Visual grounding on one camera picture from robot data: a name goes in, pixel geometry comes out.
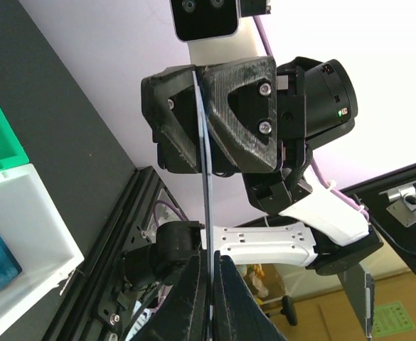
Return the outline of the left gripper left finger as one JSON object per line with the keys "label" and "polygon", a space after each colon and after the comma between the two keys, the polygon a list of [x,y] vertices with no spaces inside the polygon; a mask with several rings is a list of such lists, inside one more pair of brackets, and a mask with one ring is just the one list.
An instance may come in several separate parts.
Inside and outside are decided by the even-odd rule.
{"label": "left gripper left finger", "polygon": [[182,341],[206,337],[208,270],[206,254],[189,258],[166,300],[136,334],[137,340]]}

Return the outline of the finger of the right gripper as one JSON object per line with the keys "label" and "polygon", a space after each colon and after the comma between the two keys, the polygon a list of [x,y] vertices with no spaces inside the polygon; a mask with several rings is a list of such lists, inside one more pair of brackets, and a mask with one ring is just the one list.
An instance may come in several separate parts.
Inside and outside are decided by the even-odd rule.
{"label": "finger of the right gripper", "polygon": [[158,165],[170,173],[201,172],[194,71],[195,65],[168,67],[141,81],[142,115],[152,130]]}
{"label": "finger of the right gripper", "polygon": [[214,173],[271,173],[277,166],[274,58],[199,65]]}

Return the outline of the blue credit card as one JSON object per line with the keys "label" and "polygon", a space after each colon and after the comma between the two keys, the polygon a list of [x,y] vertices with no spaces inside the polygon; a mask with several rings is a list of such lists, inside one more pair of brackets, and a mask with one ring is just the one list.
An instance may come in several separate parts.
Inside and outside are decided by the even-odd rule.
{"label": "blue credit card", "polygon": [[205,226],[206,226],[206,250],[207,250],[207,262],[208,262],[208,302],[209,302],[209,321],[212,323],[214,318],[214,234],[213,234],[213,222],[212,222],[212,158],[210,149],[210,139],[207,127],[207,115],[205,111],[205,105],[203,96],[201,93],[201,86],[198,80],[196,71],[192,72],[193,85],[196,99],[196,112],[198,122],[198,136],[199,147],[201,156],[201,171],[203,178],[203,196],[204,196],[204,211],[205,211]]}

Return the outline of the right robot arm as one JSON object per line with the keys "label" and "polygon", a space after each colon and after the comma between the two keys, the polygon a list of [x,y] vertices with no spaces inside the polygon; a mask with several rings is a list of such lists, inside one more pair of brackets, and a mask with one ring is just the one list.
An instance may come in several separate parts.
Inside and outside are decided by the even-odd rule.
{"label": "right robot arm", "polygon": [[239,174],[249,203],[284,224],[160,224],[153,243],[122,258],[133,288],[173,285],[200,251],[238,265],[289,264],[329,276],[381,247],[367,211],[322,182],[314,165],[314,150],[347,134],[358,113],[339,61],[298,57],[277,65],[265,56],[169,67],[142,80],[141,104],[161,168],[206,182]]}

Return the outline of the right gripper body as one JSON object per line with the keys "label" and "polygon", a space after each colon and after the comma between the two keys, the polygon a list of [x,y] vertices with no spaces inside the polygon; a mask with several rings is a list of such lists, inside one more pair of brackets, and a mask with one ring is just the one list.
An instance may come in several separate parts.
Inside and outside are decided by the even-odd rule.
{"label": "right gripper body", "polygon": [[304,70],[297,64],[276,64],[277,166],[271,173],[281,168],[300,167],[304,162],[307,138],[305,82]]}

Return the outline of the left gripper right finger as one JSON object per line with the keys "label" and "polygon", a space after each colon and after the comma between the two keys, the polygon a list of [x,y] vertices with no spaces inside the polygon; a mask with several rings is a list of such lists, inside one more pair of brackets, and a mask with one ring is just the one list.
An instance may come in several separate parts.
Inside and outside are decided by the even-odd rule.
{"label": "left gripper right finger", "polygon": [[214,253],[213,339],[285,341],[262,312],[233,260]]}

